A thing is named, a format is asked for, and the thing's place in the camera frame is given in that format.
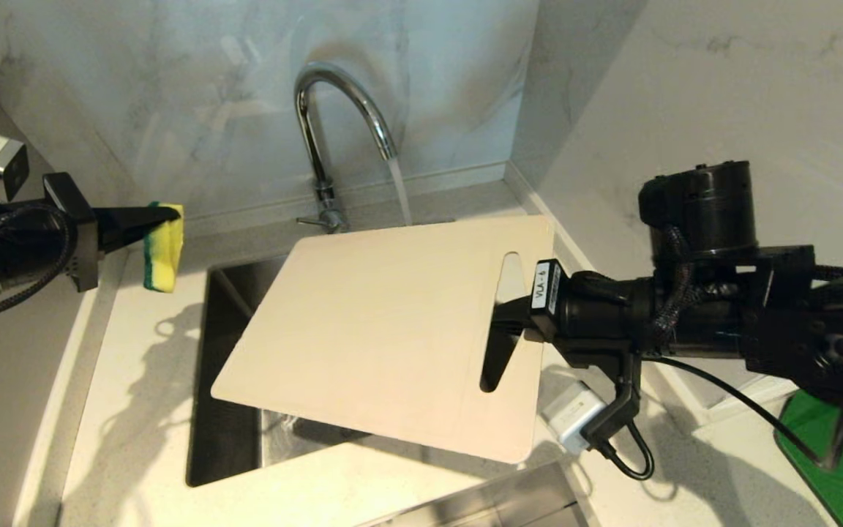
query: sponge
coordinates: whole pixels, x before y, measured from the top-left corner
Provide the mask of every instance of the sponge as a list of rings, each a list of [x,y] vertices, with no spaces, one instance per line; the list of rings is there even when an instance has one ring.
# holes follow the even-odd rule
[[[177,220],[166,221],[145,236],[145,289],[171,293],[184,246],[184,207],[158,201],[149,206],[173,208],[180,214]]]

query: sink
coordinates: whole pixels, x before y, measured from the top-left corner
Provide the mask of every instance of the sink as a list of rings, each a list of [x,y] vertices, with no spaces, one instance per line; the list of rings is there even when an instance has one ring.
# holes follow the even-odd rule
[[[191,487],[369,435],[210,395],[214,380],[284,263],[285,256],[279,256],[210,272],[187,458]]]

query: chrome faucet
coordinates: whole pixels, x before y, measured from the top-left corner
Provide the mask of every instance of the chrome faucet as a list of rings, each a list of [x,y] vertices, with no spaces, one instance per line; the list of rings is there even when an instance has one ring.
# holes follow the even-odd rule
[[[304,66],[298,79],[295,80],[295,109],[298,111],[298,123],[301,125],[301,134],[304,136],[304,145],[307,147],[307,156],[311,159],[311,168],[314,170],[314,191],[318,199],[318,219],[299,217],[298,223],[321,225],[327,233],[345,233],[349,230],[349,224],[344,212],[339,208],[337,196],[334,194],[334,180],[324,171],[324,163],[321,161],[321,151],[318,149],[318,142],[315,140],[314,131],[311,128],[311,113],[309,113],[311,86],[316,83],[331,84],[337,87],[353,104],[357,106],[372,132],[372,139],[382,154],[382,159],[391,160],[396,156],[395,143],[392,143],[392,136],[382,113],[370,99],[364,87],[349,76],[344,70],[333,64],[324,62],[312,62]]]

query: white countertop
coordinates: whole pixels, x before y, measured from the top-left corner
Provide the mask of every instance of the white countertop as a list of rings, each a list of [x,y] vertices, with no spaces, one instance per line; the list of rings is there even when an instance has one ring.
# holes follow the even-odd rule
[[[502,182],[413,199],[420,223],[486,214],[524,214]],[[394,226],[398,208],[349,211],[354,227]],[[188,487],[194,376],[207,270],[285,254],[309,227],[272,224],[188,239],[173,294],[141,287],[143,258],[128,259],[64,487],[61,525],[341,525],[374,520],[517,468],[561,457],[536,420],[535,452],[520,467],[494,463],[381,437],[368,437],[248,471],[202,487]],[[539,404],[578,375],[595,389],[606,380],[564,370],[545,350]],[[565,457],[579,502],[602,525],[833,525],[822,506],[752,414],[679,433],[643,375],[637,422],[656,456],[645,483],[620,474],[598,453]],[[606,389],[602,390],[606,398]],[[636,460],[631,441],[615,445]]]

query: cutting board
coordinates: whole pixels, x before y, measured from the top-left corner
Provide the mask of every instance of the cutting board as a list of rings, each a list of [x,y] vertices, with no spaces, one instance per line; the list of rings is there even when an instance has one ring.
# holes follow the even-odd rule
[[[496,217],[302,239],[211,393],[491,460],[528,457],[542,344],[520,338],[481,390],[506,254],[531,291],[552,254],[544,217]]]

